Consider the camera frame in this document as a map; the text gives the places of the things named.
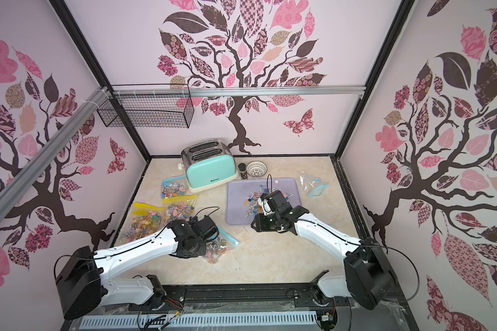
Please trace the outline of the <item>lavender plastic tray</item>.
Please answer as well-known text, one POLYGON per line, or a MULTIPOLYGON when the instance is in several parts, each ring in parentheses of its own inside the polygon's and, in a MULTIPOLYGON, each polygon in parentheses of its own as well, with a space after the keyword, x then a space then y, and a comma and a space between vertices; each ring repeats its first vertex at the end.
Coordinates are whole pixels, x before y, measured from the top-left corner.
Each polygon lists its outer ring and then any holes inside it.
POLYGON ((246 179, 232 181, 227 185, 226 223, 230 226, 249 225, 262 208, 258 205, 261 194, 271 189, 279 190, 293 206, 301 205, 295 179, 290 177, 272 179, 246 179))

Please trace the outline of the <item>candy bag blue zip front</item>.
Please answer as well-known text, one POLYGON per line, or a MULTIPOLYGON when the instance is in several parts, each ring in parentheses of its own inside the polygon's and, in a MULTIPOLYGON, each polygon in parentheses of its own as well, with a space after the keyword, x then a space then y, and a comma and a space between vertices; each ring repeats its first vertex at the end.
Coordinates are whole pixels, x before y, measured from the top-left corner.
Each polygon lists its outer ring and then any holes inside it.
POLYGON ((312 177, 304 171, 300 173, 299 180, 304 193, 308 197, 319 197, 329 187, 328 183, 317 177, 312 177))

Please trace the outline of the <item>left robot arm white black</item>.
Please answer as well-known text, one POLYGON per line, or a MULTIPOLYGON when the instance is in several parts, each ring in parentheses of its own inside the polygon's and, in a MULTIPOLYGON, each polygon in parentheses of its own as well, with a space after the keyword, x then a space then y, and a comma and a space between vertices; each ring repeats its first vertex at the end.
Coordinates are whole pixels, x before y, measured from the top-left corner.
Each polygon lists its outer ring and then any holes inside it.
POLYGON ((97 251, 88 246, 77 249, 55 276, 64 318, 78 319, 100 306, 142 305, 161 295, 161 283, 156 276, 144 280, 120 276, 162 256, 179 259, 204 256, 208 242, 219 233, 209 216, 190 221, 176 219, 161 230, 124 245, 97 251))

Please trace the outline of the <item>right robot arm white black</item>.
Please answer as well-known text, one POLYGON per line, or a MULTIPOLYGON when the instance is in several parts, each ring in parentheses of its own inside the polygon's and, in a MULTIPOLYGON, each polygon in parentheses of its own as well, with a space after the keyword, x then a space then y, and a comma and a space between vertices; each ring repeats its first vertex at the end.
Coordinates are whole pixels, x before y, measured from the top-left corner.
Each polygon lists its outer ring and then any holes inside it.
POLYGON ((421 288, 421 277, 415 263, 402 251, 380 245, 372 238, 359 239, 336 230, 324 223, 301 205, 293 207, 281 191, 263 193, 258 198, 261 211, 251 223, 258 233, 292 233, 306 239, 335 257, 344 267, 343 276, 323 272, 314 281, 315 288, 326 298, 352 298, 361 307, 373 310, 398 285, 399 280, 387 258, 392 250, 411 263, 417 278, 413 295, 403 299, 407 303, 414 299, 421 288))

